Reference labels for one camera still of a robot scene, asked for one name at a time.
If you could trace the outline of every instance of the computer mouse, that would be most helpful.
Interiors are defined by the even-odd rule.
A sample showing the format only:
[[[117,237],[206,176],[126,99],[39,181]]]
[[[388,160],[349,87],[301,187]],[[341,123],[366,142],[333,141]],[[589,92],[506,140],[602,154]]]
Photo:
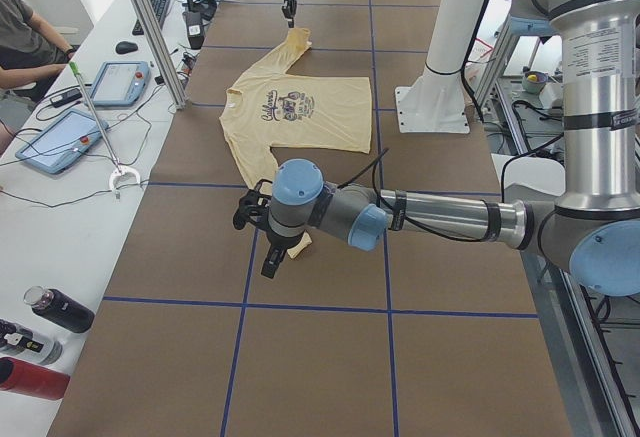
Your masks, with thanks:
[[[129,52],[135,52],[138,50],[138,44],[135,42],[127,42],[123,40],[116,45],[116,54],[128,54]]]

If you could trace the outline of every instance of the white can label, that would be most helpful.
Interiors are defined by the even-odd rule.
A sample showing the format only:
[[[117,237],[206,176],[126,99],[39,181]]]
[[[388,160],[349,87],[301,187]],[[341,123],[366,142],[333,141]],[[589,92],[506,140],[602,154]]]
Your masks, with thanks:
[[[633,77],[633,32],[629,24],[571,37],[563,50],[565,83],[619,75]]]

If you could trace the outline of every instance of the printed graphic on shirt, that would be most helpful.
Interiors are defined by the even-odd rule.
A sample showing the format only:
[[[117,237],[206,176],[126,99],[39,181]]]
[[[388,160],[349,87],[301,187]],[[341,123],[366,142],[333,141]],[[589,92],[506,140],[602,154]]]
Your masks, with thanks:
[[[277,90],[267,92],[267,102],[262,106],[262,120],[294,122],[311,117],[315,101],[304,92],[289,92],[284,97],[278,96]]]

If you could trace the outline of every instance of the cream colored cloth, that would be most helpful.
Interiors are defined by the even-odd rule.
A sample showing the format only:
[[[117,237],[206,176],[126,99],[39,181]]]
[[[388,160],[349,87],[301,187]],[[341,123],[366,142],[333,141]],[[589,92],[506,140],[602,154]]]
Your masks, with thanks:
[[[310,31],[290,29],[286,40],[247,69],[227,90],[220,122],[249,188],[273,180],[271,147],[368,153],[371,87],[368,77],[305,77],[285,72],[309,49]],[[311,242],[289,252],[295,257]]]

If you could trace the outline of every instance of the blue electronic device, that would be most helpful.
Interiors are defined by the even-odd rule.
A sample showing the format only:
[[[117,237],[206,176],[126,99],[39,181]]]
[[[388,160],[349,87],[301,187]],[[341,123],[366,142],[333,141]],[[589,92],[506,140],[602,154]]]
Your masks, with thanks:
[[[130,107],[140,98],[151,72],[146,62],[105,62],[91,85],[96,107]]]
[[[102,128],[109,128],[101,121]],[[47,174],[59,174],[70,167],[102,138],[94,118],[68,109],[31,142],[16,152],[16,158]]]

